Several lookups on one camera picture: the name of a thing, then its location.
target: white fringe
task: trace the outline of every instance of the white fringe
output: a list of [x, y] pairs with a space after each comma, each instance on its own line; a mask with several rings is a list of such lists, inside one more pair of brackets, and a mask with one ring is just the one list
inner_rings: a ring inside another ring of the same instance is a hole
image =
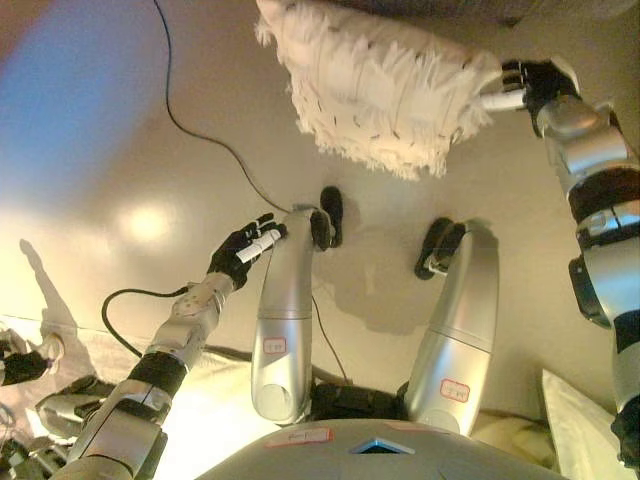
[[277, 41], [291, 74], [298, 128], [333, 152], [409, 180], [446, 173], [452, 144], [491, 118], [478, 92], [500, 71], [473, 52], [414, 27], [311, 0], [257, 0], [262, 45]]

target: beige floor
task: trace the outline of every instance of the beige floor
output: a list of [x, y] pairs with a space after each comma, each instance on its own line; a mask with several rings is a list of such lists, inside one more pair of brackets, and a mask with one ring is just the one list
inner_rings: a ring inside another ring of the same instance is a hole
[[[344, 192], [345, 243], [316, 257], [314, 291], [357, 383], [393, 391], [407, 379], [441, 288], [412, 273], [426, 228], [443, 214], [480, 217], [501, 242], [500, 323], [483, 406], [539, 416], [544, 366], [612, 408], [609, 334], [576, 308], [566, 267], [578, 254], [574, 224], [526, 114], [496, 115], [453, 149], [442, 180], [367, 171], [318, 153], [298, 133], [286, 72], [253, 37], [251, 1], [162, 5], [175, 47], [172, 102], [184, 123], [236, 146], [280, 203], [317, 202], [327, 184]], [[100, 328], [108, 293], [198, 280], [229, 232], [268, 210], [226, 152], [169, 123], [166, 45], [149, 0], [0, 0], [0, 18], [0, 313]], [[418, 23], [502, 59], [563, 55], [586, 99], [615, 99], [637, 147], [637, 19], [636, 6], [615, 20], [532, 18], [513, 29]], [[255, 265], [231, 298], [211, 343], [250, 348], [265, 267]], [[112, 316], [123, 332], [148, 338], [169, 305], [126, 298]], [[314, 362], [336, 371], [314, 335]]]

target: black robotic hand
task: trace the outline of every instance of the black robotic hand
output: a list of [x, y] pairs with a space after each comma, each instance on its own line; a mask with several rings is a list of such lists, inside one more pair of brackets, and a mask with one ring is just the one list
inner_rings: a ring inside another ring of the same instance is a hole
[[220, 248], [211, 257], [211, 264], [207, 273], [226, 273], [233, 280], [236, 290], [239, 290], [247, 283], [247, 272], [251, 268], [253, 261], [243, 263], [237, 253], [244, 250], [260, 238], [268, 230], [280, 230], [281, 225], [273, 220], [273, 213], [266, 213], [254, 222], [249, 223], [244, 228], [233, 232], [220, 245]]
[[533, 130], [542, 137], [538, 129], [538, 113], [547, 103], [562, 95], [580, 98], [578, 82], [571, 67], [560, 60], [523, 62], [510, 60], [502, 64], [502, 83], [505, 89], [524, 88], [524, 102], [531, 115]]

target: sticker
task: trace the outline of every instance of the sticker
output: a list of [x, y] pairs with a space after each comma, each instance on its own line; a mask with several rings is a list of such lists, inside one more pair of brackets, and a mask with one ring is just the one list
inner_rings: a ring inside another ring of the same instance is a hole
[[265, 443], [267, 448], [288, 447], [291, 445], [306, 445], [309, 443], [327, 443], [333, 441], [333, 431], [330, 428], [309, 428], [283, 432], [272, 437]]
[[287, 353], [287, 339], [284, 337], [265, 338], [262, 343], [264, 353]]
[[469, 401], [469, 393], [471, 389], [464, 383], [455, 382], [445, 378], [440, 383], [440, 395], [450, 400], [455, 400], [460, 403], [467, 403]]
[[432, 430], [431, 427], [422, 425], [420, 423], [402, 422], [399, 420], [384, 423], [387, 427], [393, 428], [394, 430], [398, 430], [400, 432], [425, 432]]

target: blue light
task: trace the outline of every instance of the blue light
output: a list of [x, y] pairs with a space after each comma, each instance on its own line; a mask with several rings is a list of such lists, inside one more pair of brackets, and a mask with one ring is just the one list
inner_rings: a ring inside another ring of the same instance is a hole
[[147, 3], [54, 2], [0, 65], [2, 201], [86, 200], [160, 104], [166, 46]]

